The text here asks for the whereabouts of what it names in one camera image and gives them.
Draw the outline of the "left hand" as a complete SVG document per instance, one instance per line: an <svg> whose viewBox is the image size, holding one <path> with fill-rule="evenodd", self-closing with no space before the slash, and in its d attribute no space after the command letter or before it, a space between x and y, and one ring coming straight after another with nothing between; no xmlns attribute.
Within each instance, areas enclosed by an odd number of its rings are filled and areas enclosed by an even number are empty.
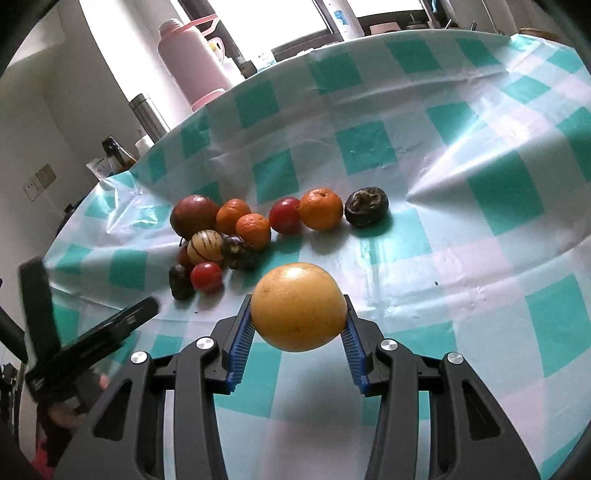
<svg viewBox="0 0 591 480"><path fill-rule="evenodd" d="M78 395L79 390L85 390L88 387L97 387L100 391L107 388L109 379L106 374L96 372L86 372L73 382L75 395ZM78 413L75 407L72 407L66 401L54 402L43 407L45 415L49 421L60 428L64 428L73 432L78 429L83 420L85 413Z"/></svg>

